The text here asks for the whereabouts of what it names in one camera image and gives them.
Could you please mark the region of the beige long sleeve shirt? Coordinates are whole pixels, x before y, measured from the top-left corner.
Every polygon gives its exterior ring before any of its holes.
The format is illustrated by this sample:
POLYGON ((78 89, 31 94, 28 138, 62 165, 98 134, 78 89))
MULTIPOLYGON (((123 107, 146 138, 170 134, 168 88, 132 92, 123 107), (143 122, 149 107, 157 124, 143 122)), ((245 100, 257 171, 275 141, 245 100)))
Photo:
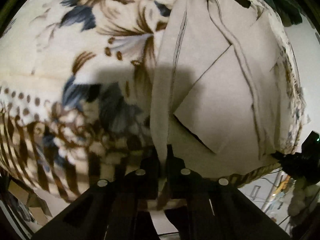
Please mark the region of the beige long sleeve shirt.
POLYGON ((151 135, 204 177, 273 164, 278 148, 279 47, 269 12, 235 0, 177 0, 159 51, 151 135))

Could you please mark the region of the floral bed blanket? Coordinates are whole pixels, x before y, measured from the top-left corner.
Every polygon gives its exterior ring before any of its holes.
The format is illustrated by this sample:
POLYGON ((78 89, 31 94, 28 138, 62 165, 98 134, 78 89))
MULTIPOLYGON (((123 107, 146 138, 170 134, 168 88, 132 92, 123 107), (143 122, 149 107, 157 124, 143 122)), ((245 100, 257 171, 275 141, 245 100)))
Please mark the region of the floral bed blanket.
MULTIPOLYGON (((1 167, 66 202, 138 168, 155 147, 153 80, 176 1, 27 0, 1 37, 1 167)), ((279 47, 276 152, 292 154, 305 122, 293 49, 264 0, 235 1, 269 12, 279 47)), ((223 177, 241 186, 275 166, 223 177)))

